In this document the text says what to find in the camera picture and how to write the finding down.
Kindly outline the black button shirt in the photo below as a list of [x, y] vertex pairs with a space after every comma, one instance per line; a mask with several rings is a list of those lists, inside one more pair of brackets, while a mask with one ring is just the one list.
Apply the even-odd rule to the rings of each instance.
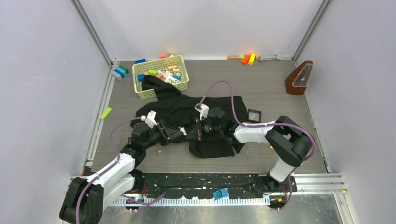
[[156, 112], [155, 121], [179, 132], [185, 131], [186, 135], [177, 137], [174, 142], [187, 141], [193, 156], [203, 159], [233, 157], [243, 149], [244, 144], [235, 140], [231, 131], [237, 126], [236, 121], [248, 119], [241, 96], [206, 97], [203, 103], [209, 112], [207, 118], [201, 118], [196, 105], [202, 98], [185, 95], [174, 85], [153, 76], [143, 78], [142, 88], [153, 90], [157, 100], [140, 108], [136, 116]]

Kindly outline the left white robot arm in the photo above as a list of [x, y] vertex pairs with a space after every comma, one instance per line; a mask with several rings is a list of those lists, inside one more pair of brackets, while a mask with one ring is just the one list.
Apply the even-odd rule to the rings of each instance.
[[88, 177], [71, 181], [59, 218], [70, 224], [99, 223], [103, 211], [114, 200], [127, 191], [138, 193], [144, 188], [145, 178], [137, 166], [144, 160], [146, 150], [156, 144], [166, 146], [180, 141], [186, 135], [184, 128], [172, 128], [163, 120], [141, 119], [112, 162]]

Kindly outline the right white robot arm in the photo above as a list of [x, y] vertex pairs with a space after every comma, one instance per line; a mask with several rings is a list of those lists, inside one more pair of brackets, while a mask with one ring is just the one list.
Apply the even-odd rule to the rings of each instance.
[[300, 167], [311, 148], [313, 137], [287, 116], [280, 116], [269, 123], [238, 123], [229, 118], [219, 107], [207, 109], [196, 118], [186, 139], [201, 141], [212, 135], [220, 135], [228, 144], [268, 143], [278, 159], [268, 173], [267, 187], [279, 191], [287, 177]]

